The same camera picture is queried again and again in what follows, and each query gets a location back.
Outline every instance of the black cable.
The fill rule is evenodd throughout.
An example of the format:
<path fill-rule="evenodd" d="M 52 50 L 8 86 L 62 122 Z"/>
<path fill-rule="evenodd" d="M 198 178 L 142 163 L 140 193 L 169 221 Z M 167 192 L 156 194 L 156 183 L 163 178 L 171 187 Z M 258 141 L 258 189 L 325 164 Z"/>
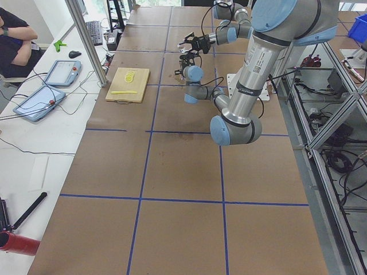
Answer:
<path fill-rule="evenodd" d="M 358 139 L 350 139 L 350 138 L 347 138 L 347 141 L 349 143 L 360 143 L 360 144 L 365 144 L 367 143 L 367 140 L 358 140 Z"/>
<path fill-rule="evenodd" d="M 229 6 L 227 3 L 215 3 L 213 6 L 211 6 L 209 8 L 209 10 L 206 11 L 206 13 L 204 14 L 204 16 L 203 16 L 203 18 L 201 20 L 201 33 L 202 33 L 202 36 L 205 36 L 204 27 L 203 27 L 203 25 L 204 25 L 204 19 L 205 19 L 206 15 L 211 11 L 211 9 L 214 8 L 215 6 L 220 6 L 220 7 L 223 7 L 225 9 L 229 8 L 229 11 L 231 12 L 231 20 L 233 20 L 233 11 L 231 9 L 231 6 Z M 227 27 L 231 23 L 231 20 L 229 20 L 228 23 L 227 23 L 227 25 L 223 26 L 223 28 Z"/>
<path fill-rule="evenodd" d="M 288 73 L 283 73 L 282 75 L 280 75 L 280 76 L 275 76 L 275 77 L 271 77 L 271 78 L 269 78 L 270 80 L 274 80 L 274 79 L 277 79 L 277 78 L 281 78 L 281 77 L 283 77 L 283 76 L 287 76 L 288 74 L 292 74 L 292 73 L 295 73 L 295 72 L 297 72 L 298 71 L 298 69 L 295 69 L 295 70 L 293 70 L 293 71 L 291 71 L 291 72 L 288 72 Z"/>
<path fill-rule="evenodd" d="M 208 85 L 208 84 L 210 84 L 210 83 L 212 83 L 212 82 L 214 82 L 216 80 L 219 80 L 219 79 L 221 79 L 220 83 L 222 83 L 223 80 L 224 80 L 224 77 L 223 76 L 217 77 L 216 79 L 213 79 L 213 80 L 211 80 L 211 81 L 209 81 L 209 82 L 207 82 L 205 84 L 202 84 L 202 86 L 206 86 L 206 85 Z"/>
<path fill-rule="evenodd" d="M 12 95 L 10 99 L 17 98 L 17 96 L 28 97 L 27 95 L 23 95 L 22 93 L 17 93 L 15 95 Z"/>
<path fill-rule="evenodd" d="M 330 171 L 329 171 L 329 165 L 330 165 L 330 162 L 329 162 L 329 156 L 328 156 L 328 154 L 341 154 L 341 152 L 346 152 L 346 153 L 348 153 L 348 154 L 351 154 L 351 155 L 354 155 L 354 156 L 356 156 L 356 157 L 358 157 L 358 155 L 357 154 L 355 154 L 355 153 L 353 153 L 353 152 L 350 152 L 350 151 L 348 151 L 348 150 L 337 150 L 337 151 L 335 151 L 335 150 L 322 150 L 321 151 L 321 155 L 325 155 L 326 157 L 327 157 L 327 162 L 324 160 L 324 158 L 323 158 L 323 161 L 324 161 L 324 163 L 325 163 L 325 167 L 326 167 L 326 169 L 327 169 L 327 171 L 328 171 L 328 174 L 329 174 L 329 177 L 330 177 L 330 180 L 331 181 L 334 181 L 333 179 L 332 179 L 332 177 L 331 177 L 331 174 L 330 174 Z M 344 186 L 341 184 L 341 180 L 344 178 L 344 177 L 346 177 L 346 176 L 349 176 L 349 174 L 350 173 L 352 173 L 352 172 L 354 172 L 354 171 L 357 171 L 358 169 L 360 169 L 361 167 L 363 167 L 363 166 L 365 166 L 366 168 L 367 168 L 367 162 L 366 161 L 364 161 L 363 159 L 359 159 L 359 158 L 357 158 L 356 159 L 356 161 L 355 162 L 358 162 L 358 160 L 361 160 L 362 162 L 363 162 L 363 164 L 362 165 L 360 165 L 359 167 L 357 167 L 357 168 L 353 168 L 353 165 L 355 166 L 355 164 L 353 163 L 351 163 L 350 161 L 350 167 L 349 167 L 349 169 L 346 171 L 346 172 L 344 172 L 344 171 L 341 171 L 341 172 L 344 172 L 344 175 L 342 175 L 340 178 L 339 178 L 339 181 L 338 181 L 338 184 L 343 188 L 343 190 L 344 190 L 344 193 L 345 193 L 345 200 L 346 200 L 346 198 L 350 195 L 350 194 L 353 194 L 353 195 L 355 195 L 355 196 L 357 196 L 357 197 L 359 197 L 359 198 L 361 198 L 361 199 L 363 199 L 363 200 L 365 200 L 365 201 L 367 201 L 367 198 L 364 198 L 364 197 L 362 197 L 362 196 L 360 196 L 360 195 L 358 195 L 358 194 L 356 194 L 356 193 L 354 193 L 354 191 L 356 191 L 356 190 L 358 190 L 359 188 L 362 188 L 363 186 L 365 186 L 366 184 L 364 183 L 364 184 L 362 184 L 362 185 L 360 185 L 360 186 L 358 186 L 357 188 L 354 188 L 354 189 L 349 189 L 347 186 L 346 186 L 346 182 L 348 181 L 348 178 L 346 178 L 345 179 L 345 181 L 344 181 Z"/>
<path fill-rule="evenodd" d="M 76 108 L 76 110 L 75 111 L 73 111 L 72 113 L 68 113 L 63 107 L 61 107 L 60 105 L 59 105 L 59 103 L 64 99 L 59 99 L 59 100 L 56 100 L 55 99 L 55 102 L 54 102 L 54 104 L 53 105 L 55 105 L 55 106 L 59 106 L 67 115 L 73 115 L 74 113 L 76 113 L 76 111 L 80 108 L 80 106 L 82 105 L 82 103 L 84 102 L 84 100 L 85 100 L 85 98 L 86 98 L 86 96 L 87 96 L 87 94 L 88 94 L 88 92 L 84 89 L 84 88 L 82 88 L 81 86 L 85 83 L 85 82 L 87 82 L 87 80 L 92 76 L 92 74 L 93 74 L 93 72 L 94 71 L 90 71 L 90 72 L 88 72 L 88 74 L 87 74 L 87 77 L 83 80 L 83 81 L 81 81 L 81 83 L 79 84 L 79 86 L 78 87 L 76 87 L 72 92 L 70 92 L 69 94 L 67 94 L 67 95 L 65 95 L 65 97 L 64 98 L 66 98 L 67 96 L 70 96 L 72 93 L 74 93 L 77 89 L 79 89 L 79 88 L 81 88 L 82 90 L 84 90 L 85 91 L 85 95 L 84 95 L 84 97 L 82 98 L 82 100 L 81 100 L 81 102 L 79 103 L 79 105 L 78 105 L 78 107 Z M 18 105 L 19 107 L 20 107 L 20 105 L 19 104 L 17 104 L 16 102 L 14 102 L 14 101 L 11 101 L 12 103 L 14 103 L 14 104 L 16 104 L 16 105 Z M 36 110 L 32 110 L 32 111 L 29 111 L 29 112 L 25 112 L 25 113 L 23 113 L 23 114 L 21 114 L 21 115 L 18 115 L 18 114 L 15 114 L 15 115 L 9 115 L 9 116 L 2 116 L 2 117 L 0 117 L 0 121 L 2 121 L 2 120 L 10 120 L 10 119 L 17 119 L 17 118 L 19 118 L 19 117 L 25 117 L 25 116 L 29 116 L 29 115 L 33 115 L 33 114 L 35 114 L 35 113 L 40 113 L 40 112 L 42 112 L 42 111 L 44 111 L 45 110 L 45 107 L 42 107 L 41 109 L 36 109 Z"/>
<path fill-rule="evenodd" d="M 4 143 L 10 145 L 10 146 L 13 146 L 14 148 L 20 150 L 21 152 L 23 153 L 30 153 L 30 154 L 48 154 L 48 155 L 66 155 L 66 156 L 74 156 L 75 153 L 64 153 L 64 152 L 59 152 L 59 153 L 55 153 L 55 152 L 32 152 L 32 151 L 24 151 L 22 149 L 20 149 L 18 146 L 15 146 L 13 144 L 11 144 L 10 142 L 7 142 L 5 140 L 3 140 L 1 137 L 0 137 L 0 140 L 3 141 Z"/>
<path fill-rule="evenodd" d="M 354 169 L 354 167 L 356 166 L 356 164 L 358 163 L 358 161 L 360 161 L 361 159 L 359 159 L 359 158 L 357 158 L 354 162 L 353 162 L 353 164 L 352 164 L 352 169 L 348 172 L 348 173 L 346 173 L 346 176 L 345 176 L 345 179 L 344 179 L 344 184 L 343 184 L 343 188 L 344 188 L 344 197 L 341 199 L 341 201 L 340 201 L 340 203 L 341 203 L 341 205 L 343 206 L 343 205 L 345 205 L 345 203 L 346 203 L 346 200 L 348 199 L 348 195 L 350 194 L 350 192 L 348 192 L 347 191 L 347 187 L 346 187 L 346 184 L 347 184 L 347 182 L 348 182 L 348 178 L 349 178 L 349 176 L 350 176 L 350 173 L 352 172 L 352 170 Z M 363 187 L 363 186 L 365 186 L 367 184 L 367 182 L 365 182 L 364 184 L 362 184 L 362 186 L 360 186 L 359 188 L 361 188 L 361 187 Z"/>
<path fill-rule="evenodd" d="M 302 83 L 296 83 L 295 85 L 297 86 L 301 86 L 302 88 L 304 88 L 306 91 L 310 92 L 310 93 L 315 93 L 316 95 L 321 95 L 321 96 L 335 96 L 335 93 L 322 93 L 320 91 L 326 91 L 326 89 L 319 89 L 319 90 L 316 90 L 316 89 L 313 89 L 313 88 L 310 88 L 308 87 L 307 85 L 305 84 L 302 84 Z"/>
<path fill-rule="evenodd" d="M 50 91 L 52 92 L 52 95 L 53 95 L 53 102 L 55 104 L 56 103 L 56 96 L 55 96 L 52 88 L 44 81 L 44 79 L 38 73 L 36 73 L 36 71 L 34 70 L 34 68 L 32 69 L 32 71 L 36 74 L 36 76 L 38 76 L 42 80 L 42 82 L 44 83 L 44 85 L 46 85 L 47 88 L 50 89 Z"/>
<path fill-rule="evenodd" d="M 273 81 L 273 78 L 272 78 L 271 74 L 269 74 L 269 80 L 271 82 L 271 85 L 273 85 L 273 88 L 274 88 L 275 93 L 278 94 L 278 89 L 276 88 L 276 85 L 275 85 L 275 83 Z"/>
<path fill-rule="evenodd" d="M 322 108 L 320 109 L 320 112 L 321 112 L 322 110 L 324 110 L 326 107 L 330 106 L 330 105 L 333 105 L 333 104 L 342 104 L 342 103 L 343 103 L 343 102 L 328 103 L 328 104 L 326 104 L 324 107 L 322 107 Z"/>
<path fill-rule="evenodd" d="M 259 116 L 259 118 L 261 118 L 261 117 L 264 115 L 264 112 L 265 112 L 265 106 L 264 106 L 264 102 L 263 102 L 263 100 L 262 100 L 260 97 L 258 97 L 258 99 L 260 100 L 261 105 L 263 106 L 263 111 L 261 112 L 261 115 Z"/>
<path fill-rule="evenodd" d="M 38 75 L 37 75 L 37 74 L 34 74 L 34 75 L 32 75 L 32 76 L 30 76 L 30 77 L 28 77 L 28 78 L 24 79 L 24 80 L 20 83 L 19 87 L 20 87 L 24 82 L 27 82 L 28 80 L 32 79 L 33 77 L 36 77 L 36 76 L 43 76 L 43 75 L 45 75 L 45 74 L 48 74 L 48 73 L 39 73 Z"/>
<path fill-rule="evenodd" d="M 216 88 L 219 87 L 219 85 L 224 81 L 224 77 L 221 76 L 221 77 L 218 77 L 217 79 L 220 79 L 221 78 L 221 81 L 219 81 L 219 83 L 217 85 L 214 86 L 214 89 L 213 89 L 213 92 L 215 91 Z"/>
<path fill-rule="evenodd" d="M 344 174 L 352 171 L 352 162 L 341 152 L 330 152 L 326 154 L 326 159 L 328 165 L 336 172 Z"/>
<path fill-rule="evenodd" d="M 317 49 L 317 46 L 318 46 L 319 44 L 316 44 L 316 46 L 315 46 L 315 48 L 314 48 L 314 50 L 312 51 L 312 53 L 311 53 L 311 57 L 314 55 L 314 53 L 316 52 L 316 49 Z"/>
<path fill-rule="evenodd" d="M 202 58 L 201 56 L 198 56 L 200 58 L 200 68 L 201 68 L 201 65 L 202 65 Z"/>

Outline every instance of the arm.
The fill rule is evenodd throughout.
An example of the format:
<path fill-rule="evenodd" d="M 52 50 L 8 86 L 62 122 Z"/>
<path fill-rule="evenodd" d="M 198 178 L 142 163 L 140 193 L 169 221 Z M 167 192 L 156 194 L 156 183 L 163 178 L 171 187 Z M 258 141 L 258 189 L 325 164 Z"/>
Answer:
<path fill-rule="evenodd" d="M 23 45 L 18 50 L 17 56 L 11 63 L 18 66 L 26 66 L 31 53 L 32 53 L 32 43 L 30 41 L 23 41 Z"/>
<path fill-rule="evenodd" d="M 216 0 L 214 5 L 216 18 L 235 19 L 239 23 L 246 21 L 245 11 L 237 9 L 233 0 Z M 221 112 L 210 122 L 210 134 L 218 145 L 251 143 L 259 138 L 261 122 L 251 111 L 280 51 L 291 43 L 306 46 L 332 39 L 337 30 L 338 8 L 336 0 L 318 0 L 317 5 L 309 0 L 257 0 L 252 10 L 251 43 L 231 98 L 218 88 L 219 84 L 214 88 L 201 85 L 204 73 L 193 61 L 199 56 L 198 47 L 192 47 L 186 53 L 192 55 L 188 62 L 185 56 L 180 56 L 180 65 L 184 68 L 175 74 L 182 74 L 186 79 L 185 101 L 195 104 L 200 99 L 212 100 Z M 211 36 L 203 37 L 208 40 L 206 37 L 212 43 Z M 197 39 L 194 37 L 190 41 L 193 46 L 196 46 Z"/>
<path fill-rule="evenodd" d="M 0 28 L 0 35 L 4 34 L 4 30 Z M 37 39 L 38 35 L 30 26 L 28 27 L 10 27 L 7 36 L 21 39 L 21 40 L 33 40 Z"/>

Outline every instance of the blue joint cap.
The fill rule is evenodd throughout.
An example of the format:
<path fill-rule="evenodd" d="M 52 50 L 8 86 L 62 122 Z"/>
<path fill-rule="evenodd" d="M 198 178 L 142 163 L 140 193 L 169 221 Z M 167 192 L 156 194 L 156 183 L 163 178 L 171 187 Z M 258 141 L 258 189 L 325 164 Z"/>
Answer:
<path fill-rule="evenodd" d="M 228 43 L 235 42 L 237 40 L 237 32 L 235 27 L 230 27 L 227 31 Z"/>
<path fill-rule="evenodd" d="M 186 93 L 185 94 L 185 102 L 189 103 L 189 104 L 197 104 L 199 102 L 199 100 Z"/>
<path fill-rule="evenodd" d="M 287 19 L 298 0 L 262 0 L 252 10 L 252 26 L 259 32 L 268 32 Z"/>
<path fill-rule="evenodd" d="M 210 134 L 215 143 L 220 146 L 230 145 L 231 139 L 224 120 L 220 116 L 215 116 L 210 122 Z"/>
<path fill-rule="evenodd" d="M 248 31 L 248 35 L 247 35 L 248 39 L 250 39 L 252 33 L 253 33 L 253 27 L 250 27 L 250 30 Z"/>
<path fill-rule="evenodd" d="M 294 46 L 308 46 L 318 43 L 324 43 L 334 38 L 337 33 L 338 26 L 331 27 L 322 32 L 312 34 L 310 36 L 303 37 L 301 39 L 293 41 Z"/>
<path fill-rule="evenodd" d="M 199 66 L 190 66 L 188 68 L 188 80 L 191 82 L 199 82 L 204 76 L 203 70 Z"/>

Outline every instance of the wooden cutting board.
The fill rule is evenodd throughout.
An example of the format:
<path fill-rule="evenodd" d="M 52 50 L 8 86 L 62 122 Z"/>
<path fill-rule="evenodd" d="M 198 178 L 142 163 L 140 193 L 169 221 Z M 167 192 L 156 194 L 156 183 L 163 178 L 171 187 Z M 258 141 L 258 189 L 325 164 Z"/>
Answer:
<path fill-rule="evenodd" d="M 132 82 L 125 81 L 127 73 L 134 73 Z M 108 90 L 107 101 L 126 101 L 141 103 L 144 98 L 145 87 L 149 78 L 149 69 L 141 68 L 118 68 Z M 118 93 L 112 92 L 136 91 L 136 93 Z"/>

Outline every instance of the yellow knife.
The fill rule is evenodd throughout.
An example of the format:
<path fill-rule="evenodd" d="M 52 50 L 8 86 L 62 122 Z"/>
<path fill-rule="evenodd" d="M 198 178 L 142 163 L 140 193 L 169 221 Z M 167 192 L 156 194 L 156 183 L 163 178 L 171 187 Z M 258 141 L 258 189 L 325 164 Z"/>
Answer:
<path fill-rule="evenodd" d="M 137 91 L 133 91 L 133 90 L 127 90 L 127 91 L 112 91 L 111 94 L 112 95 L 118 95 L 120 93 L 138 93 Z"/>

